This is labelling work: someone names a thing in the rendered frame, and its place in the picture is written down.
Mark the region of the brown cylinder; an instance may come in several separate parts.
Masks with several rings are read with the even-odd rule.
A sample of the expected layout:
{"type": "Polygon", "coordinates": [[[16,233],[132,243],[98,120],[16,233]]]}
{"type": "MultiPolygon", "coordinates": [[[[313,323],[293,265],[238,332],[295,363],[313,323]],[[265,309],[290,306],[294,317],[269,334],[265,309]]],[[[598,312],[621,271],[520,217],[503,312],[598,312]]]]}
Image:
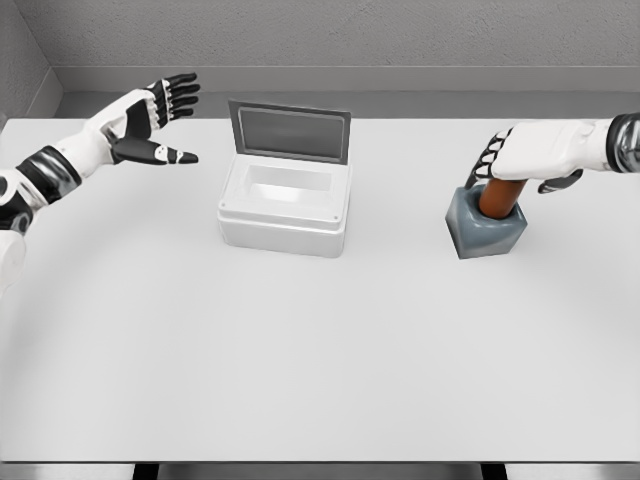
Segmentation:
{"type": "Polygon", "coordinates": [[[479,197],[479,211],[490,219],[507,218],[514,209],[526,183],[526,180],[491,179],[479,197]]]}

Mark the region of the white box with open lid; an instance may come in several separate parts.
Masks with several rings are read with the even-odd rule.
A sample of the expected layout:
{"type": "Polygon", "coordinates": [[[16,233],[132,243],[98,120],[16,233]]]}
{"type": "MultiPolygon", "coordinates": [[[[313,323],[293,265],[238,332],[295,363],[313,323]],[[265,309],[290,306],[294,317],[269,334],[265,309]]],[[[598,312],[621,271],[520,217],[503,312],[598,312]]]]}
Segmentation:
{"type": "Polygon", "coordinates": [[[350,112],[240,100],[229,112],[236,152],[218,202],[224,241],[339,257],[352,179],[350,112]]]}

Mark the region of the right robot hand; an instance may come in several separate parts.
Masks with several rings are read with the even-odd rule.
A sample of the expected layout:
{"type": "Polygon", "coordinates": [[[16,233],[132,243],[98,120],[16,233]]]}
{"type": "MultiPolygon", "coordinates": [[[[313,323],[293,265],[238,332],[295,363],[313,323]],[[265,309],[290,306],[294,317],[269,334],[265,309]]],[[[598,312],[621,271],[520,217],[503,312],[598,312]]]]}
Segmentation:
{"type": "Polygon", "coordinates": [[[520,122],[496,133],[464,184],[480,180],[539,180],[540,194],[573,186],[583,175],[585,145],[594,126],[579,120],[520,122]]]}

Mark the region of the grey-blue square holder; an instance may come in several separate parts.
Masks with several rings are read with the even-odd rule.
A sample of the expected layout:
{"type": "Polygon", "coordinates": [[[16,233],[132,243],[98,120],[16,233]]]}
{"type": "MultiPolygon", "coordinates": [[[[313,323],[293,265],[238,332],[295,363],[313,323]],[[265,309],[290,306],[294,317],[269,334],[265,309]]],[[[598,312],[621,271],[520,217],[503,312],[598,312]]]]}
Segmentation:
{"type": "Polygon", "coordinates": [[[458,187],[445,215],[459,259],[508,254],[528,225],[518,203],[504,219],[483,215],[479,210],[483,189],[458,187]]]}

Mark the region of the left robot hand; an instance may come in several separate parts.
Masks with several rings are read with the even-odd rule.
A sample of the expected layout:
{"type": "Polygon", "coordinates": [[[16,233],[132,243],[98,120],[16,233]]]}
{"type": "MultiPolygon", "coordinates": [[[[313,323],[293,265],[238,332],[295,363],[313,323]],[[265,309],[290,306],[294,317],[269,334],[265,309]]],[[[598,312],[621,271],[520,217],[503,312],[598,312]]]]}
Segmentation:
{"type": "Polygon", "coordinates": [[[115,164],[196,164],[197,155],[159,144],[151,137],[168,123],[191,117],[199,90],[194,72],[162,78],[120,97],[91,117],[87,125],[106,138],[115,164]]]}

